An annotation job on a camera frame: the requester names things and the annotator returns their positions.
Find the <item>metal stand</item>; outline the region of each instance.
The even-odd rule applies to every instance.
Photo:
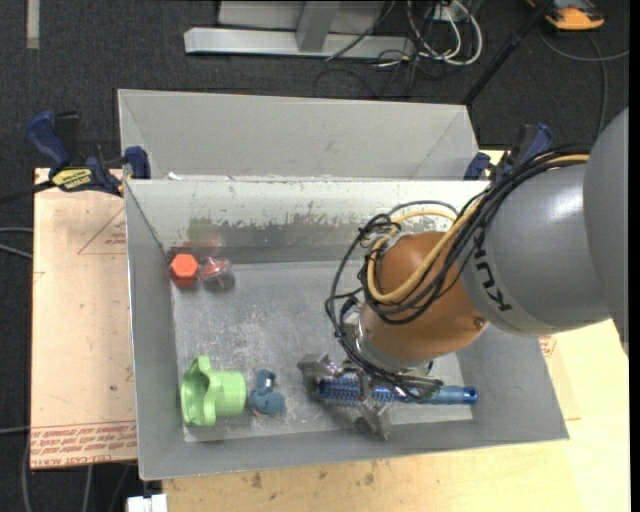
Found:
[[[224,4],[237,4],[221,11],[220,16],[222,23],[234,25],[234,28],[193,28],[187,31],[184,34],[186,53],[330,57],[351,44],[375,22],[380,2],[345,6],[345,2],[309,1],[303,3],[301,12],[300,6],[291,5],[295,2],[255,5],[259,3],[223,2],[221,8]],[[256,11],[268,22],[259,23],[253,16]],[[245,23],[248,28],[235,28]],[[407,52],[408,45],[411,42],[405,37],[366,36],[343,56],[373,59],[386,51]]]

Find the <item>orange object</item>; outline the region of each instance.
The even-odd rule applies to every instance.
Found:
[[[398,239],[383,257],[376,261],[376,278],[381,291],[395,290],[415,271],[425,256],[436,246],[444,233],[425,231]],[[436,259],[427,274],[427,281],[441,269],[445,251]],[[471,343],[484,329],[486,320],[467,296],[454,270],[447,277],[443,290],[448,290],[420,317],[401,325],[384,322],[368,305],[362,310],[362,327],[367,339],[384,354],[398,359],[427,361],[461,349]],[[421,284],[411,296],[424,290]],[[392,316],[401,320],[409,313]]]
[[[171,280],[178,288],[193,286],[198,278],[198,261],[192,254],[177,254],[169,267]]]

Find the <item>cardboard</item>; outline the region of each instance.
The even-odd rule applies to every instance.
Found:
[[[136,458],[125,236],[121,198],[35,196],[32,469]]]

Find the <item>yellow cable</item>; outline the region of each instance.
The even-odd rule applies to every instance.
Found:
[[[557,162],[566,162],[578,160],[586,162],[589,160],[588,154],[574,154],[574,155],[565,155],[559,156],[552,160],[549,160],[545,163],[557,163]],[[384,242],[386,242],[389,238],[385,237],[376,242],[371,250],[371,258],[369,258],[369,262],[367,264],[367,286],[369,287],[369,293],[371,296],[376,299],[378,302],[390,304],[391,302],[397,301],[398,299],[404,298],[407,293],[415,288],[418,284],[418,281],[422,278],[425,271],[433,264],[433,262],[437,259],[437,257],[442,252],[442,249],[447,244],[449,240],[456,234],[458,229],[468,222],[469,218],[475,213],[478,208],[479,201],[473,203],[467,211],[462,215],[457,221],[454,222],[453,226],[445,233],[445,235],[440,239],[440,241],[436,244],[436,246],[425,256],[425,259],[422,260],[420,266],[414,270],[413,274],[411,274],[407,280],[402,283],[398,288],[389,292],[382,293],[378,290],[375,283],[375,263],[377,259],[377,250]]]
[[[565,156],[559,156],[556,157],[552,160],[549,160],[548,164],[555,164],[556,162],[566,162],[566,161],[571,161],[571,160],[578,160],[580,162],[586,162],[589,160],[589,155],[588,154],[582,154],[582,153],[576,153],[575,155],[565,155]]]
[[[438,255],[444,248],[445,244],[451,239],[451,237],[453,237],[453,235],[457,232],[458,228],[464,225],[468,221],[468,219],[471,217],[471,215],[473,215],[473,213],[477,208],[477,205],[478,205],[477,202],[474,203],[471,207],[469,207],[469,209],[467,209],[464,215],[462,215],[462,217],[458,218],[457,220],[453,218],[453,216],[444,214],[443,212],[440,212],[437,210],[436,211],[424,210],[423,212],[412,212],[412,213],[405,214],[400,217],[396,217],[392,219],[393,222],[398,222],[398,221],[404,220],[405,218],[415,217],[422,213],[423,215],[427,215],[427,214],[441,215],[443,217],[446,217],[454,221],[454,223],[449,229],[449,231],[447,231],[445,235],[442,237],[442,239],[440,239],[440,241],[436,244],[436,246],[429,252],[429,254],[427,254],[425,259],[422,261],[420,266],[413,272],[413,274],[411,274],[409,278],[404,283],[402,283],[402,285],[400,285],[398,288],[396,288],[395,290],[387,294],[381,293],[376,287],[375,263],[376,263],[377,254],[378,254],[377,249],[379,249],[380,246],[389,239],[389,237],[384,237],[378,240],[371,249],[371,257],[369,258],[369,262],[367,264],[367,286],[369,287],[369,292],[371,293],[371,296],[374,299],[376,299],[378,302],[387,302],[387,303],[397,300],[401,297],[404,297],[411,289],[413,289],[413,287],[422,278],[424,271],[435,261],[435,259],[438,257]]]

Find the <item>green cup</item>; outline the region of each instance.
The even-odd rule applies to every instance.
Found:
[[[180,385],[182,418],[187,425],[215,425],[218,416],[235,416],[244,409],[247,385],[240,372],[211,369],[208,356],[196,357]]]

